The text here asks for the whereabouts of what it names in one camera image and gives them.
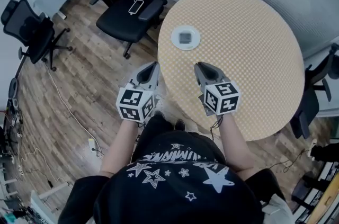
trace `star print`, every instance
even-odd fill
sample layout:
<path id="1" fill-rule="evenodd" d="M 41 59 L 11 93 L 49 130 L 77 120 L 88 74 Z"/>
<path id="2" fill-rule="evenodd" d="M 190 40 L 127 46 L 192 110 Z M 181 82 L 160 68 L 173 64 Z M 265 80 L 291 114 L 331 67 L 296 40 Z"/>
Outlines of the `star print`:
<path id="1" fill-rule="evenodd" d="M 210 170 L 209 168 L 204 167 L 204 170 L 207 173 L 208 180 L 202 182 L 203 184 L 211 184 L 213 185 L 214 189 L 217 193 L 221 193 L 222 187 L 225 186 L 232 186 L 234 182 L 228 181 L 225 179 L 225 175 L 228 173 L 228 167 L 224 167 L 218 173 Z"/>
<path id="2" fill-rule="evenodd" d="M 185 177 L 185 176 L 190 176 L 189 175 L 189 170 L 188 169 L 181 169 L 181 171 L 179 172 L 179 174 L 182 176 L 182 177 Z"/>
<path id="3" fill-rule="evenodd" d="M 160 169 L 157 169 L 154 172 L 144 171 L 145 174 L 147 175 L 147 177 L 143 180 L 142 183 L 143 184 L 150 183 L 154 187 L 154 189 L 157 188 L 158 182 L 166 180 L 159 175 L 159 171 L 160 171 Z"/>
<path id="4" fill-rule="evenodd" d="M 180 150 L 180 146 L 183 146 L 183 145 L 180 145 L 180 144 L 171 144 L 171 145 L 172 145 L 171 150 L 173 150 L 173 149 L 179 149 Z"/>
<path id="5" fill-rule="evenodd" d="M 187 195 L 185 196 L 186 199 L 189 199 L 190 201 L 196 200 L 197 198 L 194 196 L 194 193 L 190 193 L 187 191 Z"/>
<path id="6" fill-rule="evenodd" d="M 140 172 L 142 172 L 143 169 L 151 168 L 150 166 L 147 166 L 147 165 L 148 164 L 137 163 L 136 166 L 131 167 L 130 169 L 128 169 L 126 171 L 136 171 L 136 177 L 138 177 L 138 175 L 140 174 Z"/>

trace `smartphone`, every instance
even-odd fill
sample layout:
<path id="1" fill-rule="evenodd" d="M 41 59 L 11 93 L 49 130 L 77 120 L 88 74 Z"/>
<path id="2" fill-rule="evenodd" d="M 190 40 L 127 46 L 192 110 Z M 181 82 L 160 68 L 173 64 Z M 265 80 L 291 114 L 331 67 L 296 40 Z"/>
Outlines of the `smartphone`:
<path id="1" fill-rule="evenodd" d="M 134 0 L 134 4 L 128 10 L 128 13 L 130 15 L 136 14 L 139 11 L 139 9 L 142 7 L 143 4 L 144 4 L 143 0 Z"/>

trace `wooden floor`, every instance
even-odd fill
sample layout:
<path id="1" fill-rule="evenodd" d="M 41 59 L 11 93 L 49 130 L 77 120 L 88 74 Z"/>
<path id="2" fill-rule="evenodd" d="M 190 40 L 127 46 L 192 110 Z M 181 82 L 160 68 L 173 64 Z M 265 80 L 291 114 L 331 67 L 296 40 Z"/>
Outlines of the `wooden floor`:
<path id="1" fill-rule="evenodd" d="M 95 25 L 106 6 L 101 2 L 89 6 L 89 1 L 69 0 L 61 9 L 67 18 L 62 20 L 59 16 L 54 17 L 58 31 L 65 27 L 71 29 L 62 42 L 73 46 L 74 50 L 62 51 L 56 55 L 54 64 L 57 71 L 51 74 L 75 117 L 98 139 L 105 153 L 121 122 L 115 108 L 119 86 L 124 85 L 134 69 L 156 60 L 157 48 L 142 39 L 132 46 L 131 58 L 125 60 L 122 57 L 125 44 L 104 34 Z M 158 33 L 159 28 L 149 31 L 155 40 Z M 162 77 L 159 82 L 159 97 L 159 106 L 169 120 L 174 122 L 176 118 L 184 118 L 189 130 L 208 135 L 208 131 L 199 128 L 176 107 L 166 92 Z M 61 102 L 42 62 L 33 65 L 27 60 L 24 63 L 19 76 L 19 104 L 24 117 L 24 134 L 19 140 L 20 158 L 25 158 L 25 154 L 33 153 L 39 148 L 45 155 L 53 176 L 62 177 L 70 184 L 99 170 L 101 159 L 94 156 L 88 148 L 90 136 Z M 328 141 L 330 130 L 331 122 L 327 119 L 316 119 L 311 125 L 312 136 L 317 137 L 320 144 Z M 309 147 L 310 140 L 297 140 L 289 127 L 286 127 L 281 133 L 251 141 L 248 145 L 258 167 L 264 168 L 288 159 L 294 160 L 303 149 Z M 220 146 L 220 140 L 216 139 L 216 143 Z M 15 188 L 27 204 L 31 190 L 42 193 L 50 189 L 46 177 L 54 186 L 63 179 L 56 182 L 52 178 L 40 152 L 27 155 L 26 158 L 27 161 L 22 162 L 24 176 L 16 172 L 17 167 L 13 176 L 20 180 L 15 183 Z M 291 193 L 298 180 L 308 171 L 317 174 L 320 167 L 321 163 L 313 163 L 303 154 L 286 173 L 283 172 L 284 165 L 272 168 L 292 208 L 295 205 L 290 201 Z M 69 193 L 68 188 L 60 191 L 51 196 L 46 205 L 55 214 L 59 214 Z"/>

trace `textured table surface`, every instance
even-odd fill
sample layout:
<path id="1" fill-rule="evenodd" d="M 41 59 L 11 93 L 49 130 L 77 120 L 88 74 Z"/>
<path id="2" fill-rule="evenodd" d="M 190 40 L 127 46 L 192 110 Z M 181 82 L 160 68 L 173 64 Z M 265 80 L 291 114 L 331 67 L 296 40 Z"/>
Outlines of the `textured table surface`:
<path id="1" fill-rule="evenodd" d="M 200 45 L 183 51 L 171 42 L 179 25 L 192 25 Z M 234 114 L 246 140 L 282 129 L 297 110 L 304 89 L 299 45 L 283 18 L 262 0 L 180 0 L 167 14 L 159 35 L 158 60 L 170 94 L 203 128 L 215 123 L 198 99 L 194 64 L 219 67 L 240 87 L 242 102 Z"/>

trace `white cube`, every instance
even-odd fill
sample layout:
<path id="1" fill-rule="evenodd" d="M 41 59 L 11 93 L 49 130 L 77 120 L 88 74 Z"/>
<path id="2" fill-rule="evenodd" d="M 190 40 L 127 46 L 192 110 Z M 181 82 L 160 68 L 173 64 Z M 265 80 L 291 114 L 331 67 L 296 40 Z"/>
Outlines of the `white cube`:
<path id="1" fill-rule="evenodd" d="M 143 123 L 155 107 L 154 93 L 122 87 L 116 105 L 122 119 Z"/>
<path id="2" fill-rule="evenodd" d="M 237 111 L 240 99 L 240 89 L 234 81 L 205 87 L 204 104 L 216 115 Z"/>

